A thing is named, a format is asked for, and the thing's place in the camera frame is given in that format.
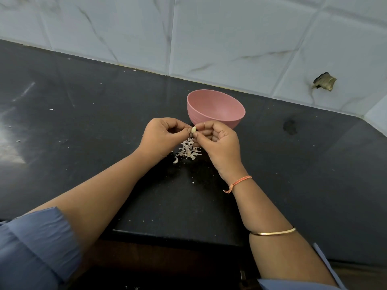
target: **marble tile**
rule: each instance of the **marble tile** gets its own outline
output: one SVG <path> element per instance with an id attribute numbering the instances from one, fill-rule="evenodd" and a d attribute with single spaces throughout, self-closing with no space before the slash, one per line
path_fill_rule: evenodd
<path id="1" fill-rule="evenodd" d="M 55 51 L 167 73 L 173 0 L 37 0 Z"/>
<path id="2" fill-rule="evenodd" d="M 387 95 L 365 114 L 364 120 L 387 136 Z"/>
<path id="3" fill-rule="evenodd" d="M 387 30 L 321 13 L 274 97 L 363 116 L 387 90 L 386 46 Z M 337 78 L 331 92 L 311 88 L 324 72 Z"/>
<path id="4" fill-rule="evenodd" d="M 51 48 L 34 0 L 0 0 L 0 38 Z"/>
<path id="5" fill-rule="evenodd" d="M 314 12 L 287 0 L 176 0 L 170 75 L 269 96 Z"/>
<path id="6" fill-rule="evenodd" d="M 327 0 L 326 6 L 387 22 L 387 0 Z"/>

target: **bowl rim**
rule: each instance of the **bowl rim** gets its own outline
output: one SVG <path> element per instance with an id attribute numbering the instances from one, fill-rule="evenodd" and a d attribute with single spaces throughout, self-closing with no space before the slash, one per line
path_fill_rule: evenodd
<path id="1" fill-rule="evenodd" d="M 219 91 L 217 91 L 217 90 L 209 90 L 209 91 L 211 91 L 211 92 L 219 92 L 219 93 L 221 93 L 221 94 L 223 94 L 223 95 L 226 95 L 226 96 L 232 98 L 233 100 L 235 100 L 238 104 L 240 104 L 240 105 L 242 106 L 242 108 L 243 108 L 243 115 L 242 115 L 240 118 L 235 119 L 235 120 L 221 120 L 221 119 L 216 119 L 216 118 L 214 118 L 214 117 L 205 115 L 205 114 L 203 114 L 203 113 L 197 111 L 194 107 L 192 107 L 192 105 L 191 105 L 191 103 L 189 102 L 188 98 L 189 98 L 189 96 L 190 96 L 192 93 L 197 92 L 197 91 L 200 91 L 200 90 L 193 90 L 193 91 L 190 92 L 190 93 L 188 94 L 188 96 L 187 96 L 187 104 L 188 104 L 193 110 L 195 110 L 196 112 L 198 112 L 200 115 L 205 116 L 205 117 L 208 117 L 208 118 L 210 118 L 210 119 L 212 119 L 212 120 L 221 121 L 221 122 L 235 122 L 235 121 L 238 121 L 238 120 L 242 120 L 242 118 L 246 115 L 246 109 L 244 108 L 244 106 L 242 105 L 242 103 L 241 103 L 240 101 L 238 101 L 235 97 L 231 97 L 230 95 L 228 95 L 228 94 L 226 94 L 226 93 L 224 93 L 224 92 L 219 92 Z"/>

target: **bangle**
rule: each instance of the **bangle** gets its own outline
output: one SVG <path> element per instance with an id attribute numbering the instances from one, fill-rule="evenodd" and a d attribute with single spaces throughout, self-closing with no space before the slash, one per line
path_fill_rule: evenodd
<path id="1" fill-rule="evenodd" d="M 239 179 L 238 181 L 236 181 L 234 184 L 231 184 L 230 187 L 228 188 L 228 190 L 223 190 L 223 192 L 225 193 L 230 193 L 231 190 L 233 190 L 234 186 L 237 185 L 238 183 L 242 182 L 243 180 L 246 180 L 246 179 L 249 179 L 249 178 L 252 178 L 251 176 L 245 176 L 241 179 Z"/>
<path id="2" fill-rule="evenodd" d="M 258 235 L 258 236 L 275 236 L 275 235 L 283 235 L 283 234 L 292 233 L 294 231 L 296 231 L 296 227 L 293 227 L 290 230 L 279 231 L 279 232 L 269 232 L 269 233 L 254 233 L 254 232 L 250 232 L 250 233 L 253 234 L 253 235 Z"/>

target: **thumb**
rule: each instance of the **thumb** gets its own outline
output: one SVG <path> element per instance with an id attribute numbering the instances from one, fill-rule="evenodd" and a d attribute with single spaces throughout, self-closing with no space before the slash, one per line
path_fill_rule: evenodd
<path id="1" fill-rule="evenodd" d="M 170 136 L 173 139 L 173 143 L 178 145 L 190 137 L 191 128 L 184 128 L 182 131 L 171 133 Z"/>
<path id="2" fill-rule="evenodd" d="M 200 132 L 195 132 L 193 136 L 198 142 L 198 144 L 200 144 L 205 150 L 207 150 L 214 143 Z"/>

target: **orange thread bracelet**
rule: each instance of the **orange thread bracelet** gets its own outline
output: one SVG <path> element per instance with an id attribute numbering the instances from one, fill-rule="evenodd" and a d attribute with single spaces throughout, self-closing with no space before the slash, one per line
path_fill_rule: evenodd
<path id="1" fill-rule="evenodd" d="M 228 188 L 228 190 L 223 190 L 225 193 L 230 193 L 231 190 L 233 190 L 234 186 L 237 185 L 238 183 L 246 180 L 246 179 L 249 179 L 249 178 L 252 178 L 251 176 L 245 176 L 241 179 L 239 179 L 238 181 L 236 181 L 234 184 L 231 184 L 230 187 Z"/>

